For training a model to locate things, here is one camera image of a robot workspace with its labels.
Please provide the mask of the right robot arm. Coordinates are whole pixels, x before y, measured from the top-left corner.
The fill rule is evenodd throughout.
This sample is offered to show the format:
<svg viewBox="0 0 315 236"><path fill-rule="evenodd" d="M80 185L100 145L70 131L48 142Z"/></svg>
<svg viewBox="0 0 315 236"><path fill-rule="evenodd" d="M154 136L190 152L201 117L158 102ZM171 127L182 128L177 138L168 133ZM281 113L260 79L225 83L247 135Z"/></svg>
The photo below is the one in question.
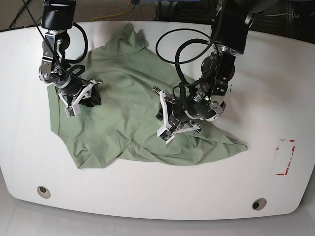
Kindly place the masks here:
<svg viewBox="0 0 315 236"><path fill-rule="evenodd" d="M95 87L102 82L81 78L85 72L81 62L87 56L88 39L83 28L73 21L75 7L74 0L46 0L41 22L47 32L43 35L40 79L57 88L59 98L65 103L66 109L72 112L79 104L86 107L101 105ZM81 32L84 40L83 53L77 59L67 59L65 56L70 46L67 31L72 27Z"/></svg>

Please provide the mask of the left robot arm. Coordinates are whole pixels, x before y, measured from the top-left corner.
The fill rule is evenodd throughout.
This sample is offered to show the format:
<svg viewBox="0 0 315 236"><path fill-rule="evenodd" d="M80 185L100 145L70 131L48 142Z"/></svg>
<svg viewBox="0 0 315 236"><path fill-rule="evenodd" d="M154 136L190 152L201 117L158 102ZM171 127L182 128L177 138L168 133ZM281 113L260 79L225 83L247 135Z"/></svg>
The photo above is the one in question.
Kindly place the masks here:
<svg viewBox="0 0 315 236"><path fill-rule="evenodd" d="M224 101L228 83L235 73L235 59L244 53L247 35L253 22L253 2L250 0L222 0L218 3L217 15L212 24L208 40L191 39L183 43L175 54L174 61L180 83L172 89L170 96L155 87L159 94L161 110L157 118L163 125L157 136L166 141L178 133L201 131L197 120L212 122L226 108ZM189 45L204 44L214 48L201 65L201 77L189 82L182 70L181 52Z"/></svg>

